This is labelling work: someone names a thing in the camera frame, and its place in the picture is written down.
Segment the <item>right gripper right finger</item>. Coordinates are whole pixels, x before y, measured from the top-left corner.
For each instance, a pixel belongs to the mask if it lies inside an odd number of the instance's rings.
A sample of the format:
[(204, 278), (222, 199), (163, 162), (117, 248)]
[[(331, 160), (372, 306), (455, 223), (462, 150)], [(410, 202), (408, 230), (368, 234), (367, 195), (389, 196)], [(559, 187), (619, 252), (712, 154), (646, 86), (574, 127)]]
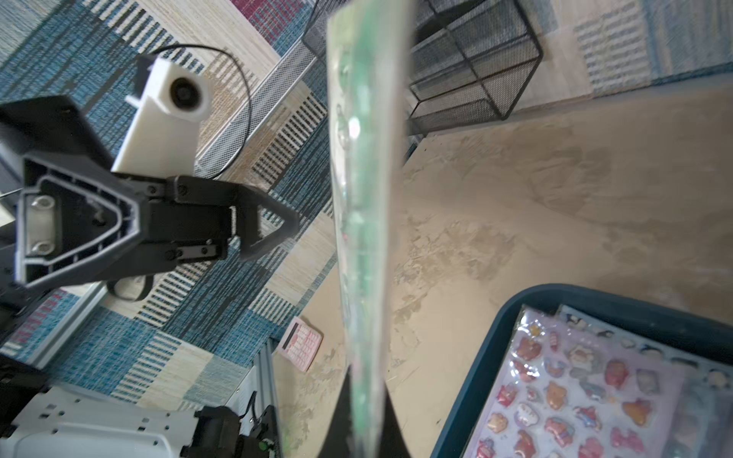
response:
[(410, 458), (410, 452), (403, 437), (387, 385), (384, 385), (384, 389), (385, 408), (378, 457)]

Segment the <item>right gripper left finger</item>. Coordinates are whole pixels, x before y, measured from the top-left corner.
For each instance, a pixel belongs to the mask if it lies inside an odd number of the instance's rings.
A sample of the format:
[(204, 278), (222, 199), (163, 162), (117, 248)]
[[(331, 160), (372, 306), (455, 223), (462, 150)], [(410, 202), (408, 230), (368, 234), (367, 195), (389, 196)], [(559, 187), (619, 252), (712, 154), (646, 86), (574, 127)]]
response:
[(352, 414), (352, 367), (347, 368), (346, 377), (326, 433), (326, 438), (318, 454), (319, 458), (353, 458), (355, 439)]

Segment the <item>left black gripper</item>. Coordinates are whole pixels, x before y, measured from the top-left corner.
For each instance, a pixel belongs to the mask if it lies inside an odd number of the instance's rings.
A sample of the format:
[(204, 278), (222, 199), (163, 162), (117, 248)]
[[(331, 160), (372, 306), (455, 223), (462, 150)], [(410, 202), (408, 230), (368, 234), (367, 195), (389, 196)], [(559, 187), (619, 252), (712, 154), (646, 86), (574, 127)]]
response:
[(254, 261), (297, 235), (300, 215), (263, 190), (189, 176), (116, 173), (68, 97), (1, 107), (1, 182), (16, 184), (15, 281), (49, 289), (215, 261), (236, 236)]

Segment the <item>pink purple sticker sheet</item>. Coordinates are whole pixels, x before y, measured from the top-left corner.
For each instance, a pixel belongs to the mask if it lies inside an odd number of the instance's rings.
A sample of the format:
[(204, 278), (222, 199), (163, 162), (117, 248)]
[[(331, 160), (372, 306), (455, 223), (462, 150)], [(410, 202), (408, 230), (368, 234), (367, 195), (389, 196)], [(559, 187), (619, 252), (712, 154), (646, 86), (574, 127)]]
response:
[(685, 375), (523, 307), (466, 457), (660, 457)]

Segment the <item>green sticker sheet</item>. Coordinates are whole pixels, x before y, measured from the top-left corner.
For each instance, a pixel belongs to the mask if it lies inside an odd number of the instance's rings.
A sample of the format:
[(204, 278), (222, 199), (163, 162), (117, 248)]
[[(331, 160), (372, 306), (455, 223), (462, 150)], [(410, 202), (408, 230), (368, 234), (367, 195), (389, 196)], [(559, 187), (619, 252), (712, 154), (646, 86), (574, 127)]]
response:
[(349, 1), (328, 19), (333, 218), (352, 457), (376, 457), (387, 409), (396, 187), (406, 140), (412, 1)]

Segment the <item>teal plastic storage box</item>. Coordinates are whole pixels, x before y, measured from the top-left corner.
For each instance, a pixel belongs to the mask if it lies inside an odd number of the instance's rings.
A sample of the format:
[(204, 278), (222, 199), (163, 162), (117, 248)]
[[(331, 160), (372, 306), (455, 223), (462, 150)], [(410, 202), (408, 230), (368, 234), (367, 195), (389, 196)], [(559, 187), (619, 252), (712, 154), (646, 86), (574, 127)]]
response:
[(436, 457), (728, 457), (732, 329), (566, 284), (503, 305)]

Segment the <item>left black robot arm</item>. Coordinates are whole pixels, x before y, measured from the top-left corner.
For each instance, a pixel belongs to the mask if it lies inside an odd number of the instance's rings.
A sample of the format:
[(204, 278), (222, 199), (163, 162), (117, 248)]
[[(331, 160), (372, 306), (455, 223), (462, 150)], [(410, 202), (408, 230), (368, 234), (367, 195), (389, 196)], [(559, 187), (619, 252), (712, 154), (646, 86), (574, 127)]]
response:
[[(108, 153), (68, 98), (1, 108), (1, 181), (16, 183), (15, 234), (1, 247), (1, 287), (48, 293), (151, 277), (217, 261), (238, 237), (255, 260), (296, 234), (298, 214), (256, 188), (195, 177), (209, 100), (193, 87), (139, 95), (125, 148)], [(140, 408), (4, 372), (5, 457), (247, 457), (254, 439), (226, 406)]]

